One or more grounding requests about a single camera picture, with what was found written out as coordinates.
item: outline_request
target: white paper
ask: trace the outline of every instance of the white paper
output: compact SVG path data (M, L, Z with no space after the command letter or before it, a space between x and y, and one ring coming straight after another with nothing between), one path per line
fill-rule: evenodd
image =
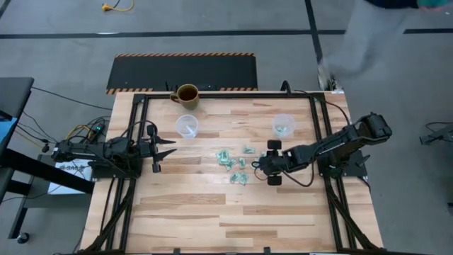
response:
M85 179L87 181L91 181L91 166L88 165L88 162L91 160L87 159L75 159L69 162L62 162L56 163L55 168L61 169L61 171L65 171L68 174L73 174L79 178ZM65 186L61 186L57 188L59 184L50 183L49 192L50 195L66 195L66 194L83 194L84 192L76 191L72 188L67 188Z

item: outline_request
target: gray pants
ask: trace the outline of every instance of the gray pants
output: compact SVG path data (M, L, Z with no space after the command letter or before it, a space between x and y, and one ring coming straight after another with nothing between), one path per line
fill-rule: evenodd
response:
M354 11L340 48L322 65L336 79L361 74L373 67L403 35L414 9L385 9L355 0Z

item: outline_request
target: yellow cable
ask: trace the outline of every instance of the yellow cable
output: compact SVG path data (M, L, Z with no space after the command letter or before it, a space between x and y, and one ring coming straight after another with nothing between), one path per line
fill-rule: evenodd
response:
M25 139L25 140L27 140L27 141L33 143L34 145L38 146L38 148L40 148L40 149L42 148L41 145L39 145L39 144L36 143L35 141L31 140L30 138L26 137L25 135L22 135L22 134L20 134L19 132L15 131L15 130L14 130L14 132L15 132L16 134L20 135L21 137L23 137L23 139Z
M130 11L130 10L132 10L132 8L134 8L134 0L131 0L130 7L127 8L127 9L113 8L112 6L109 6L107 4L103 4L102 5L102 10L103 11L111 11L111 10L114 10L114 11Z
M70 136L73 132L75 132L76 130L81 129L81 128L86 129L86 131L88 131L88 139L90 139L90 137L91 137L91 129L90 129L89 127L87 127L86 125L77 125L74 129L72 129L71 131L69 131L69 133L68 133L68 135L66 136L65 139L68 139L69 136Z

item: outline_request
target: brown mug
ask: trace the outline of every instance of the brown mug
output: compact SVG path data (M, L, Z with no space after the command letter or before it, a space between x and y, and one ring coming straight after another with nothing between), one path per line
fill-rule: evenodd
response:
M188 110L193 110L197 108L200 96L195 85L184 84L179 87L176 93L170 94L170 99L175 103L181 104Z

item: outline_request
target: wood grain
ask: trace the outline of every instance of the wood grain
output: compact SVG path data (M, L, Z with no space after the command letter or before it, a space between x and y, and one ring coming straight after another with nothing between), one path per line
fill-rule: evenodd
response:
M117 93L108 138L127 128L132 97L133 93ZM349 114L344 95L327 93L326 99ZM317 108L325 135L321 107ZM262 252L263 247L271 247L274 252L335 251L324 183L317 170L309 188L287 178L283 178L281 186L274 187L255 178L250 167L267 149L267 141L274 138L271 123L278 113L291 114L296 124L294 135L282 139L283 149L316 141L308 100L202 99L196 110L188 111L170 100L159 99L151 100L148 109L147 119L159 127L159 135L176 141L159 145L159 151L177 151L162 161L160 174L152 173L152 159L144 160L126 252L173 252L174 248L200 253ZM328 113L334 132L345 125L337 108L328 106ZM175 131L176 119L183 114L195 115L199 121L195 139L184 140ZM257 152L244 154L245 145L255 147ZM249 175L246 186L231 184L232 172L218 165L215 153L222 149L228 149L231 157L246 159L246 169L236 166L232 170ZM293 176L306 183L311 173L308 168ZM344 178L344 183L352 217L372 242L381 246L368 188L356 178ZM101 180L95 185L82 248L99 233L109 184L110 180ZM343 245L347 246L344 224L341 218L339 221ZM114 247L118 244L119 227Z

